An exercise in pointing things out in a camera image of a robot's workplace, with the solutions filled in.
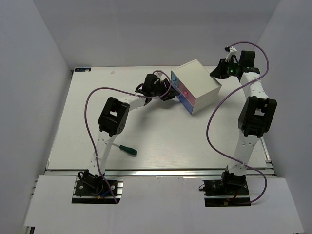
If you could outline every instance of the tabletop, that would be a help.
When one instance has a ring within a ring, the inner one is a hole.
[[[50,153],[47,169],[83,170],[89,165],[93,147],[86,131],[83,110],[89,93],[98,87],[113,87],[128,92],[144,82],[148,73],[162,70],[168,75],[175,67],[103,67],[89,72],[74,72],[62,118]],[[215,67],[206,66],[211,72]],[[149,169],[217,169],[225,168],[229,159],[219,155],[206,140],[206,126],[214,108],[233,89],[238,79],[219,80],[222,84],[217,100],[190,115],[177,98],[152,100],[129,113],[126,127],[115,143],[138,151],[130,156],[112,147],[107,170]],[[111,90],[95,92],[89,102],[87,117],[91,133],[98,136],[98,117],[108,97],[127,95]],[[217,111],[211,125],[211,141],[220,151],[233,155],[238,141],[238,116],[245,103],[242,90],[232,95]],[[265,152],[259,141],[250,166],[265,168]]]

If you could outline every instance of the gray backdrop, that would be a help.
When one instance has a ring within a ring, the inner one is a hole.
[[[282,0],[259,41],[271,63],[263,86],[277,100],[265,140],[277,175],[286,178],[307,234],[312,234],[311,9],[308,0]]]
[[[34,0],[71,69],[215,65],[223,48],[257,42],[279,0]]]
[[[0,3],[0,233],[19,234],[70,70],[31,0]]]

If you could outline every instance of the purple cable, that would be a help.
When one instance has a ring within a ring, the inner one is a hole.
[[[210,127],[210,125],[211,125],[211,121],[212,121],[212,119],[213,119],[213,117],[214,117],[216,111],[219,109],[219,107],[220,107],[231,95],[233,95],[234,93],[236,93],[238,90],[240,90],[240,89],[246,87],[247,85],[250,85],[250,84],[252,84],[252,83],[254,83],[254,82],[257,82],[258,80],[262,79],[262,78],[268,73],[268,71],[269,71],[270,65],[269,65],[268,56],[267,56],[267,54],[264,52],[264,50],[263,50],[260,46],[254,44],[254,43],[252,43],[252,42],[240,41],[240,42],[237,42],[237,43],[234,43],[234,44],[230,45],[229,47],[234,46],[234,45],[237,45],[237,44],[241,44],[241,43],[247,43],[247,44],[253,45],[253,46],[257,47],[259,50],[262,51],[262,53],[263,53],[263,55],[264,55],[264,57],[265,57],[265,59],[266,59],[266,62],[267,62],[267,70],[266,70],[265,73],[264,73],[263,75],[261,75],[258,79],[254,79],[254,80],[252,80],[252,81],[250,81],[250,82],[248,82],[248,83],[246,83],[246,84],[240,86],[239,88],[233,90],[232,92],[230,92],[230,93],[216,106],[216,108],[215,108],[215,110],[213,111],[213,113],[211,114],[210,119],[209,119],[208,124],[207,124],[206,137],[207,137],[207,141],[208,141],[208,143],[210,144],[210,146],[211,146],[215,151],[217,151],[219,154],[221,154],[221,155],[223,155],[223,156],[225,156],[225,157],[227,157],[227,158],[229,158],[229,159],[232,159],[232,160],[234,160],[234,161],[236,161],[236,162],[238,162],[238,163],[244,165],[244,163],[243,163],[242,161],[240,161],[240,160],[238,160],[238,159],[236,159],[236,158],[233,158],[233,157],[231,157],[231,156],[229,156],[229,155],[226,155],[225,153],[219,151],[215,146],[213,146],[212,143],[211,143],[211,141],[210,141],[210,139],[209,139],[209,134],[208,134],[208,132],[209,132],[209,127]],[[267,181],[267,178],[265,177],[265,175],[264,175],[260,170],[258,170],[257,168],[254,168],[254,167],[251,167],[251,166],[248,166],[248,165],[245,165],[245,167],[247,167],[248,169],[252,169],[252,170],[254,170],[254,171],[260,173],[260,174],[263,176],[263,178],[264,178],[264,183],[265,183],[265,184],[264,184],[264,189],[263,189],[262,193],[261,193],[257,198],[255,198],[254,200],[249,201],[249,202],[241,203],[241,204],[251,204],[251,203],[253,203],[253,202],[259,200],[259,199],[263,196],[263,194],[265,193],[265,191],[266,191],[266,189],[267,189],[268,181]]]
[[[101,90],[101,89],[109,89],[109,90],[114,90],[114,91],[121,92],[121,93],[124,93],[124,94],[129,94],[129,95],[132,95],[132,96],[138,96],[138,97],[140,97],[140,98],[149,98],[149,99],[162,98],[163,96],[165,96],[165,95],[170,91],[170,89],[171,89],[171,81],[170,81],[169,76],[168,76],[166,73],[164,73],[163,71],[161,71],[161,70],[156,70],[156,71],[153,72],[153,74],[156,73],[156,72],[160,72],[160,73],[164,74],[164,75],[168,78],[168,80],[169,80],[169,88],[168,88],[168,90],[167,90],[164,94],[162,94],[162,95],[160,95],[160,96],[156,96],[156,97],[147,97],[147,96],[137,95],[137,94],[129,93],[129,92],[126,92],[126,91],[123,91],[123,90],[120,90],[120,89],[114,89],[114,88],[110,88],[110,87],[100,87],[100,88],[96,88],[95,90],[93,90],[93,91],[89,94],[89,96],[88,96],[88,98],[87,98],[87,100],[86,100],[86,104],[85,104],[85,106],[84,106],[84,123],[85,123],[85,125],[86,125],[87,132],[88,132],[88,135],[89,135],[90,140],[91,140],[91,142],[92,142],[92,145],[93,145],[93,148],[94,148],[94,153],[95,153],[96,156],[98,156],[98,151],[97,151],[97,147],[96,147],[96,145],[95,145],[95,143],[94,143],[93,137],[92,137],[92,135],[91,135],[90,128],[89,128],[89,124],[88,124],[88,120],[87,120],[87,108],[88,108],[88,103],[89,103],[89,100],[90,100],[91,95],[92,95],[93,93],[95,93],[96,91],[98,91],[98,90]],[[98,173],[101,175],[101,177],[103,178],[103,180],[104,180],[105,183],[107,184],[107,186],[108,186],[108,188],[109,188],[109,191],[111,192],[112,197],[113,197],[114,200],[115,200],[115,203],[118,204],[118,202],[117,202],[117,200],[116,200],[116,197],[115,197],[115,195],[114,195],[114,193],[113,193],[113,190],[111,189],[111,186],[110,186],[109,182],[107,181],[107,179],[103,176],[103,174],[102,174],[102,172],[101,172],[101,169],[100,169],[100,167],[99,167],[99,162],[98,162],[98,158],[97,158],[97,157],[96,157],[96,161],[97,161],[97,170],[98,170]]]

